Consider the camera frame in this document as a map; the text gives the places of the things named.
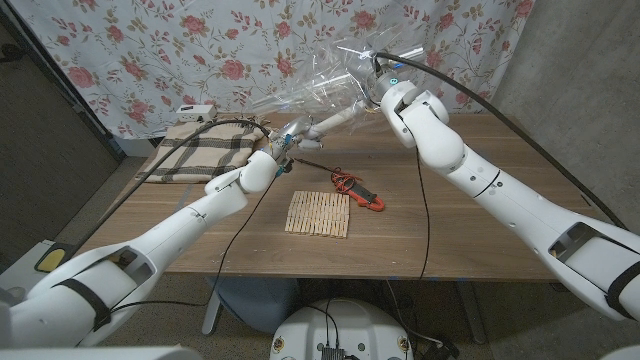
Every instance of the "gray wall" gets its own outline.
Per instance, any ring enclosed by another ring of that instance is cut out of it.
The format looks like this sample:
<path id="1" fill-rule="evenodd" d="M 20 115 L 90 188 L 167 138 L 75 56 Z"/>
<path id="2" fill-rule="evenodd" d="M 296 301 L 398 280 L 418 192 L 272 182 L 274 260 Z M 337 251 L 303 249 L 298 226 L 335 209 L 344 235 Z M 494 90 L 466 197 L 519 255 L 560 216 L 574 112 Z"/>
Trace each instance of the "gray wall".
<path id="1" fill-rule="evenodd" d="M 640 2 L 538 0 L 492 103 L 640 233 Z"/>

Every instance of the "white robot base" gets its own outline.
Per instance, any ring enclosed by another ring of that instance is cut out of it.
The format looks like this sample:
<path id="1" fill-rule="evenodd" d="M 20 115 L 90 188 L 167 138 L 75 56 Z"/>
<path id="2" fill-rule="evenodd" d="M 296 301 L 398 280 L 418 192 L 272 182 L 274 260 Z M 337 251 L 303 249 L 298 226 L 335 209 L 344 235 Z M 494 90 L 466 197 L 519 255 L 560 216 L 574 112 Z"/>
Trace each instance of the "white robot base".
<path id="1" fill-rule="evenodd" d="M 280 325 L 273 336 L 269 359 L 413 359 L 407 333 L 377 307 L 353 299 L 332 299 L 328 313 L 338 329 L 336 346 L 336 329 L 323 312 L 327 310 L 327 300 L 312 306 L 320 310 L 304 307 Z"/>

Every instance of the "row of clothespins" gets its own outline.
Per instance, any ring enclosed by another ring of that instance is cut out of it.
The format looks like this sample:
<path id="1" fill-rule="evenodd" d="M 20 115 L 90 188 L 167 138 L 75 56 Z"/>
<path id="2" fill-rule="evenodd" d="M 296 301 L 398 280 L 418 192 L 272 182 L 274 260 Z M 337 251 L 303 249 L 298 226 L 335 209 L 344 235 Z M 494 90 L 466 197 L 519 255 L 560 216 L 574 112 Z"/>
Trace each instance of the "row of clothespins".
<path id="1" fill-rule="evenodd" d="M 349 195 L 294 192 L 285 232 L 346 238 L 348 227 Z"/>

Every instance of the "white power strip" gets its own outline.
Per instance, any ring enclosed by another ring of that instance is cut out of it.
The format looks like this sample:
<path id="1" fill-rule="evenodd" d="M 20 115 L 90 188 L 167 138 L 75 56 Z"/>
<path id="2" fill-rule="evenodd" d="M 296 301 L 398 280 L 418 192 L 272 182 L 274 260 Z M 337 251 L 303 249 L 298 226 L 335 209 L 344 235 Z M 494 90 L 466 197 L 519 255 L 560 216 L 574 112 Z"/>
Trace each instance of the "white power strip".
<path id="1" fill-rule="evenodd" d="M 211 121 L 217 113 L 213 105 L 181 105 L 176 111 L 181 122 L 198 121 L 201 116 L 203 121 Z"/>

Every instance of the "clear plastic bag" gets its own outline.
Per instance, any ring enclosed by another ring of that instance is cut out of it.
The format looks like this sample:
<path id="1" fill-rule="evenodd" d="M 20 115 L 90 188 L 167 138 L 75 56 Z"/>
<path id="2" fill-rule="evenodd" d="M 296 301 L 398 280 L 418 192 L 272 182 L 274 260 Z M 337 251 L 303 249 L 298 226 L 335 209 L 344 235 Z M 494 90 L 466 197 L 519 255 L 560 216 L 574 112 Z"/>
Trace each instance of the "clear plastic bag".
<path id="1" fill-rule="evenodd" d="M 343 29 L 330 41 L 318 43 L 296 72 L 292 86 L 252 101 L 252 111 L 256 115 L 309 114 L 320 121 L 340 113 L 349 117 L 342 119 L 347 126 L 341 128 L 350 132 L 358 128 L 388 128 L 383 117 L 370 116 L 377 111 L 380 100 L 378 94 L 372 93 L 377 79 L 373 56 L 376 51 L 386 51 L 420 61 L 425 51 L 416 34 L 403 31 L 400 4 L 393 3 L 378 12 L 377 29 L 356 34 L 353 29 Z M 402 64 L 393 65 L 402 70 Z"/>

